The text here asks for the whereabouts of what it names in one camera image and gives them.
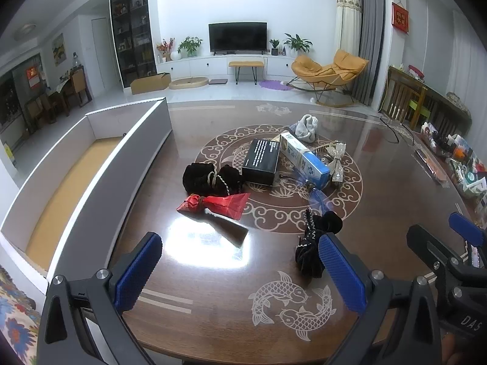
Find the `black velvet pouch with chain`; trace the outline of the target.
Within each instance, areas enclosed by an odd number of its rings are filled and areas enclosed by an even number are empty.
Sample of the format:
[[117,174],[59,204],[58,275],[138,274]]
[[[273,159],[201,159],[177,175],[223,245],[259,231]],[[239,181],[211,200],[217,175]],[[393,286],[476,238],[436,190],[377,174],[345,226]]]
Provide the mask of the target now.
[[302,276],[307,279],[320,279],[324,264],[319,256],[319,242],[325,233],[337,234],[342,229],[342,219],[331,210],[323,215],[305,211],[305,233],[299,237],[295,251],[295,262]]

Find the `clear blue safety glasses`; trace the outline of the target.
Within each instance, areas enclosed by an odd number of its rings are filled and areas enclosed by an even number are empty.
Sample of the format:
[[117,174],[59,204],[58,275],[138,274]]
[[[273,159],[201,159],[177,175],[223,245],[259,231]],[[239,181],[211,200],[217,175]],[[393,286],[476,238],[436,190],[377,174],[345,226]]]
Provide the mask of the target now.
[[279,174],[279,178],[281,180],[293,180],[299,188],[304,189],[307,192],[310,208],[314,208],[320,215],[324,215],[330,210],[328,207],[328,197],[312,181],[300,174],[293,176]]

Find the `blue white toothpaste box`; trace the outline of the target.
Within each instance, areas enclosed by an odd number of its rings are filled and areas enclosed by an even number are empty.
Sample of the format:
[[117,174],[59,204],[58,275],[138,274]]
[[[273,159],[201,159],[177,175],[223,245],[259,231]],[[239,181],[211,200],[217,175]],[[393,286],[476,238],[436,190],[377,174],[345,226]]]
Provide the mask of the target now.
[[280,133],[280,151],[294,168],[316,188],[322,189],[330,178],[330,169],[289,131]]

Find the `rhinestone bow hair clip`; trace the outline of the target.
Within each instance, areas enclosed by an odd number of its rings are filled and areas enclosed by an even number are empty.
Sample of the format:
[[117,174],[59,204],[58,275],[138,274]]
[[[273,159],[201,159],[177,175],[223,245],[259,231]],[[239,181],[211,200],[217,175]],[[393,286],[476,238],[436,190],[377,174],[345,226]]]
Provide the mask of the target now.
[[346,143],[335,142],[326,147],[331,161],[328,163],[332,182],[341,184],[343,182],[342,158],[346,152]]

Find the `red candy wrapper pouch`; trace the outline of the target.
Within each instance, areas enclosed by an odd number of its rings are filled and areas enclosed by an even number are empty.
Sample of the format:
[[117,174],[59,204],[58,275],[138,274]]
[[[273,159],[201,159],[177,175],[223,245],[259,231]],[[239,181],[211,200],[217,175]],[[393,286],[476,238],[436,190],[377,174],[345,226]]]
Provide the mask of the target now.
[[177,207],[177,211],[180,213],[203,214],[208,210],[213,214],[239,221],[244,213],[248,198],[249,193],[233,194],[225,197],[192,194]]

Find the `black printed box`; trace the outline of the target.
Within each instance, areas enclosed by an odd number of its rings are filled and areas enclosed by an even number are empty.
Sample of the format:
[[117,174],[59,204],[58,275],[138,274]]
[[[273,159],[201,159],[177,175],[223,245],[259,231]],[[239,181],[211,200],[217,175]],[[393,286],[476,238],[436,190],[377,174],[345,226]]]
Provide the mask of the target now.
[[246,183],[273,186],[279,161],[280,143],[254,138],[242,165]]

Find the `white knit glove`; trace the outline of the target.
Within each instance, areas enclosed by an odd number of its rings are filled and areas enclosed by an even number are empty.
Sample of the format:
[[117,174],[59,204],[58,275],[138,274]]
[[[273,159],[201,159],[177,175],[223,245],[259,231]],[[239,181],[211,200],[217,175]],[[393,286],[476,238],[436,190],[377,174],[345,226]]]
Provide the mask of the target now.
[[314,115],[303,115],[296,123],[295,135],[299,141],[314,143],[317,138],[318,119]]

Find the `black velvet pouch with cord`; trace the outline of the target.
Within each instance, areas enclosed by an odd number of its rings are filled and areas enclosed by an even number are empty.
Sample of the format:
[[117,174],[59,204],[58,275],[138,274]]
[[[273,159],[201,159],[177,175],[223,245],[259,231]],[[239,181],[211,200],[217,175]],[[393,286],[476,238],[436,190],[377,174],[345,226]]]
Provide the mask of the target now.
[[240,172],[229,165],[219,170],[212,163],[194,162],[188,165],[182,176],[182,185],[188,194],[219,196],[243,192],[243,178]]

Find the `large white cardboard box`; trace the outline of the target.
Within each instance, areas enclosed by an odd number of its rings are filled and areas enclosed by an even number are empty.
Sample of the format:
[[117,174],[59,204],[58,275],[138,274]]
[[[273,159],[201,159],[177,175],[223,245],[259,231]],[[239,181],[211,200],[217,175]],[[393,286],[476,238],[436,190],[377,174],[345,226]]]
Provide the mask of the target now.
[[172,131],[168,102],[88,113],[19,189],[1,232],[20,269],[45,293],[57,273],[84,279],[107,267],[130,206]]

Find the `dark wooden sideboard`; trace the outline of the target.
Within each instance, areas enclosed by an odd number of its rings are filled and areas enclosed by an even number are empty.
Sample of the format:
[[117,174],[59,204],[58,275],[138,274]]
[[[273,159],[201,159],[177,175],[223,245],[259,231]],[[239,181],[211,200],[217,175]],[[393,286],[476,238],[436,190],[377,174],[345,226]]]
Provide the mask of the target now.
[[429,122],[442,136],[466,136],[472,124],[466,107],[393,66],[388,69],[379,112],[407,123],[411,130],[420,129],[423,123]]

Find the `orange lounge chair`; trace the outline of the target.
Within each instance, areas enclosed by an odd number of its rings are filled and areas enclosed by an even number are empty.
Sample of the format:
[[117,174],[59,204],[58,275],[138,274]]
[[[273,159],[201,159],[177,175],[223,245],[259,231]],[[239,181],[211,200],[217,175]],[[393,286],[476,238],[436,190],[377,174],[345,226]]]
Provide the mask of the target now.
[[[312,92],[310,102],[314,104],[334,108],[353,106],[356,101],[348,87],[365,71],[368,63],[367,59],[344,50],[337,50],[334,61],[327,65],[318,64],[312,58],[302,54],[291,64],[291,71],[295,76],[286,83],[286,86],[303,92]],[[328,92],[343,95],[347,101],[341,104],[325,101]]]

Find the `purple floor mat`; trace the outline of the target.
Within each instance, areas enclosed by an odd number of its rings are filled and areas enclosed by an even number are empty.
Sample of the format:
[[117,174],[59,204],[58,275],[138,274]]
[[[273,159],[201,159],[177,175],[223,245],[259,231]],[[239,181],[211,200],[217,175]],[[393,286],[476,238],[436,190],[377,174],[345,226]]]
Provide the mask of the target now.
[[260,87],[268,90],[281,91],[281,92],[287,92],[292,90],[292,87],[286,85],[286,83],[283,81],[262,80],[258,84]]

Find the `wooden dining chair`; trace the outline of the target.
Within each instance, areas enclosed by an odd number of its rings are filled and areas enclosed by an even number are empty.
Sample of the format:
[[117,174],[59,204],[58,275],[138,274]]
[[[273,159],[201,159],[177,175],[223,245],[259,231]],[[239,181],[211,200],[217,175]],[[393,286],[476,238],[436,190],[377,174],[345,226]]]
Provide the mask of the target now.
[[85,106],[87,103],[93,100],[89,88],[87,86],[87,79],[83,66],[80,66],[73,70],[71,73],[71,83],[74,94],[79,99],[79,105]]

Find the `green potted plant right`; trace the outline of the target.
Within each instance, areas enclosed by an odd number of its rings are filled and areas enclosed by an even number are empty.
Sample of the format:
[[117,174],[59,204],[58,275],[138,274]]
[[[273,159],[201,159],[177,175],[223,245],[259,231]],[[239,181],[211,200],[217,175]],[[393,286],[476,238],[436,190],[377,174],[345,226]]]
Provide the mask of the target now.
[[285,33],[284,45],[290,50],[293,57],[298,57],[303,54],[310,53],[313,46],[313,42],[306,38],[300,37],[298,34],[294,36],[289,33]]

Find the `green potted plant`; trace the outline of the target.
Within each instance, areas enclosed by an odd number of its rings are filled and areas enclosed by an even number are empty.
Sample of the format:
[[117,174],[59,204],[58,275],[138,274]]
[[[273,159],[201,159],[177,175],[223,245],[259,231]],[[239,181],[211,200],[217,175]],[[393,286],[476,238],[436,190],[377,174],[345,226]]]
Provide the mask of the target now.
[[293,57],[298,57],[303,54],[310,53],[313,46],[313,42],[306,38],[300,37],[298,34],[294,36],[289,33],[285,33],[284,45],[290,50]]
[[197,36],[187,36],[184,41],[179,44],[177,52],[181,54],[185,52],[188,57],[195,57],[199,48],[202,45],[202,39]]

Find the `brown cardboard box on floor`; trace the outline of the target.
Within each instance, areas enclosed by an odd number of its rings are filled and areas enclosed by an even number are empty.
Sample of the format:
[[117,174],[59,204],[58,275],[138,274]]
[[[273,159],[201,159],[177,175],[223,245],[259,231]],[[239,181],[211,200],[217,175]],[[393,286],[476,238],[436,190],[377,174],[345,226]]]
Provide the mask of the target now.
[[170,73],[161,73],[149,77],[138,78],[130,84],[130,90],[133,95],[162,91],[169,87],[171,81],[172,78]]

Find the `round beige pet bed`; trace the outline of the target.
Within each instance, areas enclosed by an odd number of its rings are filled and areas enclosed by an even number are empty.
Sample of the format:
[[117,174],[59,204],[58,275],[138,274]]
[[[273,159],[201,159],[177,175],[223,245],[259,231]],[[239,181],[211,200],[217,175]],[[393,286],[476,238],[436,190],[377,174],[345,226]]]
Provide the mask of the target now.
[[206,77],[181,78],[171,81],[169,88],[171,90],[184,90],[197,87],[205,87],[209,84],[209,79]]

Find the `red flower vase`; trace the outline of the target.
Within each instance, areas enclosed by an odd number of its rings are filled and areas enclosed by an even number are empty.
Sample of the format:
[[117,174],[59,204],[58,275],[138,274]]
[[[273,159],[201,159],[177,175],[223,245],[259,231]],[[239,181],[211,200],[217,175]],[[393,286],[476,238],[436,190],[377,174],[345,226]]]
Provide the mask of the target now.
[[162,61],[171,61],[171,53],[173,52],[175,39],[170,38],[169,40],[162,40],[160,43],[156,44],[156,48],[161,55]]

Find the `black flat television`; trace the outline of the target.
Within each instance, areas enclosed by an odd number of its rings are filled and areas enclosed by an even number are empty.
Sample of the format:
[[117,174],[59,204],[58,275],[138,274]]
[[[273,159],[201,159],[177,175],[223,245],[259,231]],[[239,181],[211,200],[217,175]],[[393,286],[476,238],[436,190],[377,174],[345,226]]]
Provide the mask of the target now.
[[266,22],[221,22],[208,25],[210,50],[214,54],[260,52],[268,49]]

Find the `green potted plant left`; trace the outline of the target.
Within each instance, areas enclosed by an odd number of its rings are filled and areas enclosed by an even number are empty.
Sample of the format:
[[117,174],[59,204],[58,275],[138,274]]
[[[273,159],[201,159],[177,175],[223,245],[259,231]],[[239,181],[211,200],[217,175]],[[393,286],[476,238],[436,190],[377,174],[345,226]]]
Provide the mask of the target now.
[[202,39],[197,36],[187,36],[184,41],[179,44],[177,52],[181,54],[185,52],[188,57],[195,57],[199,48],[202,45]]

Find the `black glass display cabinet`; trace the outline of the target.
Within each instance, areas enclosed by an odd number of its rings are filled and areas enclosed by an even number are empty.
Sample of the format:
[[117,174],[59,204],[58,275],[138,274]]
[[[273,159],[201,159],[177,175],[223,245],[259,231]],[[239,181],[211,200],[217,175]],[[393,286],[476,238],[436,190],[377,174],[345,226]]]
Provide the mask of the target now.
[[109,0],[111,26],[123,87],[156,73],[148,0]]

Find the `red wall hanging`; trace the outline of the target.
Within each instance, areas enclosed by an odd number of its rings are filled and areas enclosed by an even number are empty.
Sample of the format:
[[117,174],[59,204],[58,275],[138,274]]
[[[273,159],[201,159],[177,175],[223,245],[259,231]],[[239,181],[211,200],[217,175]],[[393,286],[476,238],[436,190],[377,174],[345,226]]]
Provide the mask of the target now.
[[408,34],[409,30],[409,19],[408,11],[400,4],[392,3],[392,26],[405,34]]

